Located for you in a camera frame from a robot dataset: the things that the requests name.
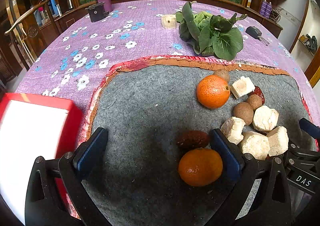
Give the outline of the cream block on tablecloth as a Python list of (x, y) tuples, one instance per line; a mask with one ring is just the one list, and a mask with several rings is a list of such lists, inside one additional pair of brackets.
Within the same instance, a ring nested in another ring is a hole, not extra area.
[(163, 15), (161, 24), (165, 29), (175, 29), (177, 26), (176, 15)]

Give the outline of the orange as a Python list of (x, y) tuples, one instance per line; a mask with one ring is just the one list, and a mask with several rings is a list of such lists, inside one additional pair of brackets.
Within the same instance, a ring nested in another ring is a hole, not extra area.
[(178, 164), (181, 179), (190, 186), (203, 187), (220, 178), (223, 171), (221, 156), (215, 150), (188, 151)]
[(208, 75), (197, 85), (197, 100), (210, 109), (222, 107), (229, 99), (230, 89), (227, 81), (217, 75)]

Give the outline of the purple floral tablecloth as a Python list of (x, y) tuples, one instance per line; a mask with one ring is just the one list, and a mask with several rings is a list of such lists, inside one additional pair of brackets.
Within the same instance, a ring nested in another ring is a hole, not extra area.
[[(113, 65), (150, 55), (193, 55), (177, 29), (165, 29), (161, 24), (163, 15), (182, 6), (181, 0), (138, 0), (116, 4), (99, 22), (82, 17), (42, 52), (17, 92), (71, 99), (86, 112), (93, 91)], [(249, 36), (249, 26), (258, 28), (270, 44)], [(287, 71), (296, 80), (312, 121), (319, 124), (318, 97), (287, 48), (251, 17), (238, 21), (236, 27), (244, 42), (236, 61)]]

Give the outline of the cream polygon block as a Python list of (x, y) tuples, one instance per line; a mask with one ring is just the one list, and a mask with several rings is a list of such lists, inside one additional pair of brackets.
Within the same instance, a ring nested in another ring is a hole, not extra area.
[(255, 110), (252, 124), (257, 131), (270, 132), (276, 127), (278, 118), (279, 113), (275, 109), (263, 105)]

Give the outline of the red date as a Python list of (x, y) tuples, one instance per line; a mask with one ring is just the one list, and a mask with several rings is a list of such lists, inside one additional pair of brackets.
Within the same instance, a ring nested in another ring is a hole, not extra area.
[(249, 93), (249, 96), (251, 95), (258, 95), (261, 98), (262, 104), (265, 103), (265, 97), (263, 95), (263, 92), (258, 86), (255, 86), (255, 89)]
[(203, 131), (184, 131), (176, 140), (176, 145), (184, 149), (205, 148), (210, 142), (210, 136)]

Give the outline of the cream chunk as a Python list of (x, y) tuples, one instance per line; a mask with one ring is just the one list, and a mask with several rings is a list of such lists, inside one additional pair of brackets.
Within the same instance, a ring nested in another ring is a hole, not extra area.
[(244, 132), (243, 135), (239, 144), (242, 153), (250, 153), (256, 160), (265, 160), (270, 151), (268, 137), (252, 131)]
[(242, 130), (245, 124), (241, 118), (230, 117), (222, 124), (220, 130), (230, 143), (238, 145), (244, 138)]
[(287, 129), (279, 126), (267, 134), (270, 145), (269, 156), (279, 156), (284, 154), (289, 148), (289, 137)]

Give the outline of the brown longan large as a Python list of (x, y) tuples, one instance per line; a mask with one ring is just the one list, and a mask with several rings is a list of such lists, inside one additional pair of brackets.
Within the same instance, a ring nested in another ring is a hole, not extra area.
[(253, 121), (254, 111), (252, 106), (247, 102), (240, 102), (233, 108), (233, 116), (243, 119), (246, 126), (249, 126)]

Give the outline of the black car key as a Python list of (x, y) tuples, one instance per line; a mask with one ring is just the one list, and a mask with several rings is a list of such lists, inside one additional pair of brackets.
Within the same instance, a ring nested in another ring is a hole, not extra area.
[(258, 28), (256, 28), (255, 26), (247, 27), (246, 28), (246, 33), (249, 36), (253, 37), (254, 39), (257, 39), (257, 40), (261, 41), (266, 46), (268, 46), (270, 44), (266, 39), (264, 39), (262, 37), (262, 32)]

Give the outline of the purple bottles on shelf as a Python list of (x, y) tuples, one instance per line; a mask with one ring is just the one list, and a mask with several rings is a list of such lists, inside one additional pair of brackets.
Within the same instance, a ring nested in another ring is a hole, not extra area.
[(272, 12), (272, 3), (268, 2), (267, 0), (263, 0), (259, 13), (265, 18), (269, 18), (271, 12)]

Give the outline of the wooden chair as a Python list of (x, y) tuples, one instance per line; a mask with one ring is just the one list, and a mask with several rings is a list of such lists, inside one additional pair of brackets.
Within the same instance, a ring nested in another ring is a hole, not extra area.
[(13, 1), (5, 1), (11, 24), (10, 29), (5, 32), (5, 35), (10, 37), (21, 62), (25, 66), (25, 69), (28, 70), (40, 58), (43, 50), (48, 47), (45, 37), (37, 24), (34, 12), (42, 8), (47, 13), (48, 23), (53, 28), (53, 34), (58, 37), (61, 32), (49, 8), (50, 0), (41, 0), (39, 4), (32, 6), (19, 17), (15, 15), (18, 12), (18, 8), (13, 5)]

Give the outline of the red white tray box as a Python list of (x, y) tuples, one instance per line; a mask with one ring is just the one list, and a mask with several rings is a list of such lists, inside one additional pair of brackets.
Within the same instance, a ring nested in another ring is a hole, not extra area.
[(1, 196), (21, 223), (33, 163), (75, 149), (83, 113), (69, 99), (6, 93), (1, 99)]

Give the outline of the cream cube block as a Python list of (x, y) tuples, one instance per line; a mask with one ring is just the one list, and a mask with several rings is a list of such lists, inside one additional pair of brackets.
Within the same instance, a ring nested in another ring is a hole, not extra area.
[(237, 81), (230, 85), (230, 90), (236, 99), (247, 95), (255, 90), (255, 85), (249, 77), (240, 77)]

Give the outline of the brown longan back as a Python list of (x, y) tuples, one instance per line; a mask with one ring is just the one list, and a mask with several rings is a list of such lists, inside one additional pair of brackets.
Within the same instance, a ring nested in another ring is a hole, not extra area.
[(228, 83), (229, 80), (230, 80), (229, 72), (226, 71), (226, 70), (223, 70), (223, 69), (221, 69), (221, 70), (216, 70), (213, 74), (216, 75), (216, 76), (219, 76), (219, 77), (223, 78), (227, 83)]

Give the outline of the brown longan small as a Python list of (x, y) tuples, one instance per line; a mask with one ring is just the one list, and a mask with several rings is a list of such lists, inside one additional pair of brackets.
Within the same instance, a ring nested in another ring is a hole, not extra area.
[(261, 107), (263, 105), (263, 101), (259, 95), (252, 94), (250, 95), (246, 102), (253, 108), (253, 110), (256, 110), (257, 108)]

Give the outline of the grey felt mat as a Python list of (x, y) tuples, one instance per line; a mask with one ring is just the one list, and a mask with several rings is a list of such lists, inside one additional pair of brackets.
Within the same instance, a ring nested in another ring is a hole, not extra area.
[(229, 193), (224, 180), (193, 188), (177, 167), (185, 152), (209, 148), (208, 133), (237, 99), (202, 106), (196, 86), (210, 70), (192, 62), (153, 65), (104, 78), (92, 99), (91, 129), (108, 142), (84, 187), (112, 225), (202, 225)]

